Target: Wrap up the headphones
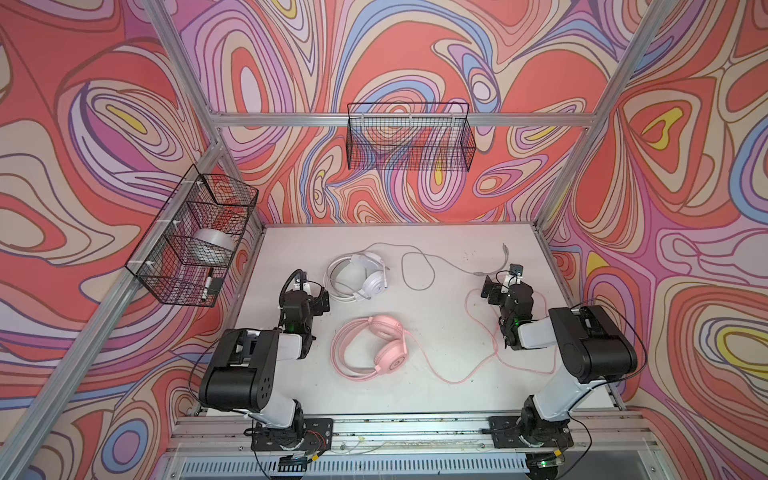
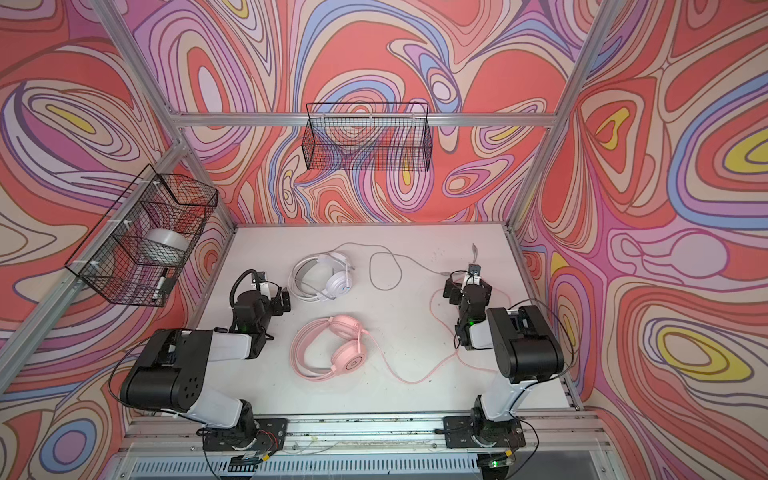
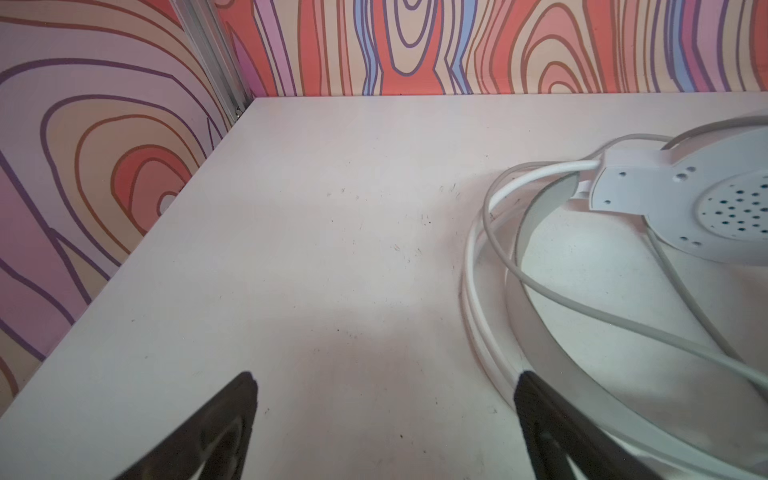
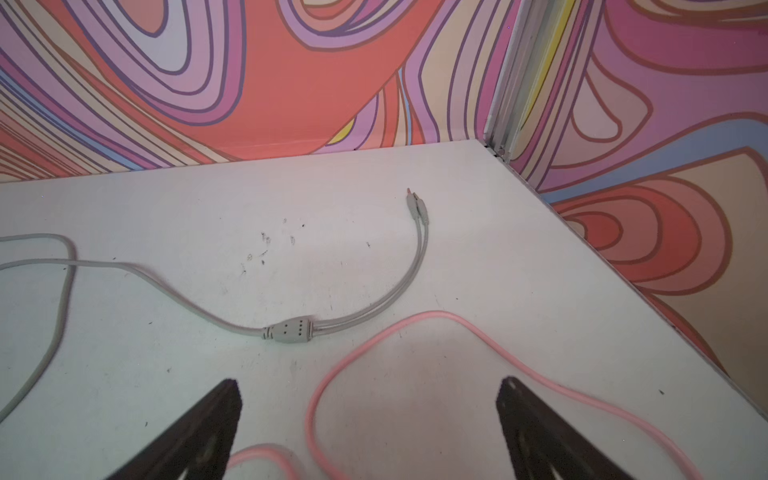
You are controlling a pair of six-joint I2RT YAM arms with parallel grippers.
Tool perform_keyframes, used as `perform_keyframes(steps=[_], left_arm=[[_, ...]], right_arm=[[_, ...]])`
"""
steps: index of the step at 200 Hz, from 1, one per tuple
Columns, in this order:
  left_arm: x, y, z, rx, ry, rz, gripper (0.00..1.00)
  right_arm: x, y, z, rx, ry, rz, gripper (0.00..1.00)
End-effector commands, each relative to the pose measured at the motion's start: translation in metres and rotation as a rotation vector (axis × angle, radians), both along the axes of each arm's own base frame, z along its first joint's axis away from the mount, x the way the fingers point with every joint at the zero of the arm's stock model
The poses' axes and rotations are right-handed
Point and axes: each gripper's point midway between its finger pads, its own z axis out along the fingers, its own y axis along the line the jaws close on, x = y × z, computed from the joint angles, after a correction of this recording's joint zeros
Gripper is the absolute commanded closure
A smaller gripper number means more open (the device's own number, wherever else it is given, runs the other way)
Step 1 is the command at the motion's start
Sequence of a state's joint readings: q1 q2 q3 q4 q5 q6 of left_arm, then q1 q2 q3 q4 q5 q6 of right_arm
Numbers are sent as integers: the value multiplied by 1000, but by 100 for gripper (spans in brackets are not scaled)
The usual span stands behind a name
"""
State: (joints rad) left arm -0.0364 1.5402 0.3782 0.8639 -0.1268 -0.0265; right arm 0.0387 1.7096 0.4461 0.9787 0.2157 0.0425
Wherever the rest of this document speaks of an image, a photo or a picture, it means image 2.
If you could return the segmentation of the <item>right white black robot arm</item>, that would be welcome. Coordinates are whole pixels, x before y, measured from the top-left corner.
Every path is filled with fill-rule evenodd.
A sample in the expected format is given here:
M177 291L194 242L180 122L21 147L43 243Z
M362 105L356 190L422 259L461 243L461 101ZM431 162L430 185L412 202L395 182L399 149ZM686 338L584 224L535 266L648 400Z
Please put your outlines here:
M495 377L466 417L448 416L439 430L450 449L525 444L518 408L534 386L565 372L565 355L540 309L530 299L492 307L493 287L470 264L448 274L443 298L458 307L454 348L494 354Z

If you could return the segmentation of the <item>pink headphones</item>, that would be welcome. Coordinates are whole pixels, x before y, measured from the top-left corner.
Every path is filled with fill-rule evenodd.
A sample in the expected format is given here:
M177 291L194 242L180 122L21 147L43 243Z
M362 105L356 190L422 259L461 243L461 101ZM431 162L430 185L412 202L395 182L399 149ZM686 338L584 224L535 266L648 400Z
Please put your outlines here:
M311 367L306 363L306 351L326 331L341 339L343 343L331 355L328 367ZM299 377L311 382L324 382L352 373L367 359L367 350L362 342L364 334L367 334L367 331L361 322L348 315L313 320L303 326L292 341L291 368Z

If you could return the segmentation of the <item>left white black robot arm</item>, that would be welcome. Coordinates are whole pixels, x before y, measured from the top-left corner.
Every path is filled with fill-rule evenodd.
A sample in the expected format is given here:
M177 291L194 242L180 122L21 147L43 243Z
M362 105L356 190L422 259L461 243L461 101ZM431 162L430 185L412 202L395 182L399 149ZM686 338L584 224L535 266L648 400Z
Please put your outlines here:
M290 292L254 269L244 271L228 295L227 328L155 331L123 380L126 407L178 416L199 425L202 450L253 452L266 458L283 448L284 419L259 422L251 403L226 395L206 379L214 363L257 359L274 336L274 317L291 311Z

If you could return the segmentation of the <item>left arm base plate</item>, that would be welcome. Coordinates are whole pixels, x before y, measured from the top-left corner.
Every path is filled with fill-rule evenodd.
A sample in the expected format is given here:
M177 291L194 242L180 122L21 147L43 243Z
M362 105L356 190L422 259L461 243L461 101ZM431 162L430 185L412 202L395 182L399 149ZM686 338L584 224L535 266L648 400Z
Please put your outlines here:
M229 429L198 430L204 452L254 452L273 454L283 449L287 418L262 418Z

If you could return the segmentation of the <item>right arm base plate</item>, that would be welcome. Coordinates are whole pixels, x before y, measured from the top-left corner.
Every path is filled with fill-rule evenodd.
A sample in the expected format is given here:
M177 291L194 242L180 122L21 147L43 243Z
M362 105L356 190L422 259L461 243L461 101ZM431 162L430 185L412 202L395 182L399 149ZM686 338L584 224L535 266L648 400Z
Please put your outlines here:
M521 423L517 419L493 422L470 416L446 416L438 428L449 449L505 448L516 451L526 446Z

